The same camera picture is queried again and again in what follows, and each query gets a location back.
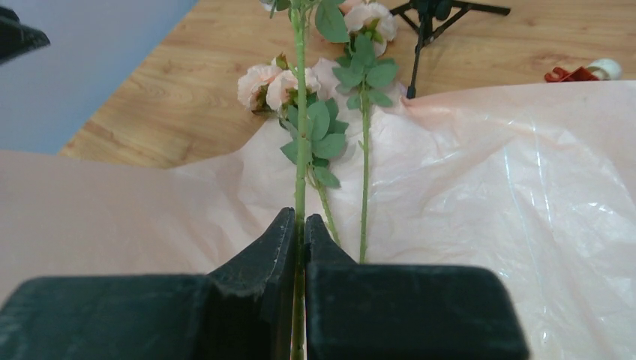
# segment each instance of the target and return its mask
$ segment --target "tripod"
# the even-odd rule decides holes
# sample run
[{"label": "tripod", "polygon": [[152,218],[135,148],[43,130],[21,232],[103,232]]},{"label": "tripod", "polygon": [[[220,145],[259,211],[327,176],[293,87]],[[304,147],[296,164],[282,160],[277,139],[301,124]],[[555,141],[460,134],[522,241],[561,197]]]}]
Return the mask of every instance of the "tripod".
[{"label": "tripod", "polygon": [[[449,19],[452,8],[459,8],[460,10]],[[411,9],[416,9],[418,12],[419,26],[417,26],[406,15],[406,12]],[[416,77],[419,67],[419,53],[422,51],[422,48],[435,41],[435,39],[446,31],[446,29],[471,10],[506,16],[510,14],[511,9],[509,7],[476,4],[455,0],[409,0],[406,4],[400,5],[391,10],[392,15],[400,15],[400,17],[404,19],[404,21],[406,21],[406,23],[408,23],[409,26],[411,26],[411,28],[418,34],[418,43],[415,45],[415,61],[413,64],[411,85],[409,85],[409,88],[406,91],[407,98],[413,99],[416,96]],[[439,21],[445,20],[445,22],[433,30],[433,18],[436,18]]]}]

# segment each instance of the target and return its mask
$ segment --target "pink plastic sheet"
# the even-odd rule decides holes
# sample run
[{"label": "pink plastic sheet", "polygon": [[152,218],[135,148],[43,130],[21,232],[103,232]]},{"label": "pink plastic sheet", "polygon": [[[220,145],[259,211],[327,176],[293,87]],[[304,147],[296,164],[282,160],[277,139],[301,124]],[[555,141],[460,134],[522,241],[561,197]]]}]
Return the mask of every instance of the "pink plastic sheet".
[{"label": "pink plastic sheet", "polygon": [[[361,119],[333,65],[315,70],[351,125],[330,201],[357,259]],[[496,272],[533,359],[633,359],[636,82],[403,89],[373,113],[368,259]],[[40,275],[210,272],[293,205],[288,139],[268,121],[237,152],[171,170],[0,151],[0,301]]]}]

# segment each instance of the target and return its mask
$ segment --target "wooden table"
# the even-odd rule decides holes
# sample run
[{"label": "wooden table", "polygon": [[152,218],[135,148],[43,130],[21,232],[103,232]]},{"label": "wooden table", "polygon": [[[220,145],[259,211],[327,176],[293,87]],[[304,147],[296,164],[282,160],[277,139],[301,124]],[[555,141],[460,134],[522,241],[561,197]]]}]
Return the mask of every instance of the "wooden table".
[{"label": "wooden table", "polygon": [[[380,1],[393,8],[406,0]],[[623,78],[636,79],[633,0],[488,1],[511,14],[471,11],[424,49],[418,95],[542,83],[555,66],[574,70],[599,58],[617,60]],[[408,84],[416,34],[397,21],[388,55]],[[319,39],[313,28],[307,66],[340,53]],[[295,59],[285,13],[269,19],[257,0],[199,0],[60,155],[167,168],[235,151],[263,122],[236,100],[236,81],[280,52]]]}]

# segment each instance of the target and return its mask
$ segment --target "wrapping paper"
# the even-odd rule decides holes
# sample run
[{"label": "wrapping paper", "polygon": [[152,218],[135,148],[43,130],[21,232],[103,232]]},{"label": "wrapping paper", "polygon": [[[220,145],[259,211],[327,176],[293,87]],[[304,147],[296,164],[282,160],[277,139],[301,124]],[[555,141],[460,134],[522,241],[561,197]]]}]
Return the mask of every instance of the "wrapping paper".
[{"label": "wrapping paper", "polygon": [[[362,121],[334,65],[314,68],[350,123],[329,200],[357,259]],[[373,111],[369,261],[483,266],[533,359],[633,359],[636,82],[403,90]],[[287,141],[267,121],[237,152],[171,170],[0,151],[0,299],[39,275],[210,272],[293,205]],[[323,214],[312,190],[307,213]]]}]

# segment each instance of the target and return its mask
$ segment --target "flower stem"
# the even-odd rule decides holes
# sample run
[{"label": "flower stem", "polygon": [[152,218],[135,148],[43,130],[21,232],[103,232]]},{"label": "flower stem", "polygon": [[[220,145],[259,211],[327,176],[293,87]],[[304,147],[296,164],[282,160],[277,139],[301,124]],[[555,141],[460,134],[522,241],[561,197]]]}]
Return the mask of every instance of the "flower stem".
[{"label": "flower stem", "polygon": [[327,197],[327,188],[325,185],[321,184],[320,181],[313,180],[313,183],[316,184],[316,190],[318,190],[318,195],[320,195],[320,202],[322,203],[322,208],[325,210],[325,216],[327,217],[327,227],[329,231],[331,231],[331,235],[334,237],[334,242],[336,245],[342,248],[340,243],[340,237],[338,236],[338,231],[336,231],[336,225],[334,223],[334,217],[332,215],[332,210],[329,208],[329,198]]},{"label": "flower stem", "polygon": [[302,360],[305,357],[303,343],[305,342],[305,260],[303,259],[303,242],[305,231],[305,176],[307,164],[311,159],[305,158],[308,153],[307,140],[307,86],[305,85],[305,8],[303,1],[292,2],[292,27],[298,68],[298,154],[296,157],[295,181],[295,225],[298,238],[296,239],[296,267],[294,277],[294,304],[292,314],[292,360]]},{"label": "flower stem", "polygon": [[360,91],[362,111],[362,154],[364,163],[362,170],[362,219],[360,226],[360,263],[364,263],[367,256],[367,202],[369,195],[369,133],[371,129],[371,102],[365,84]]}]

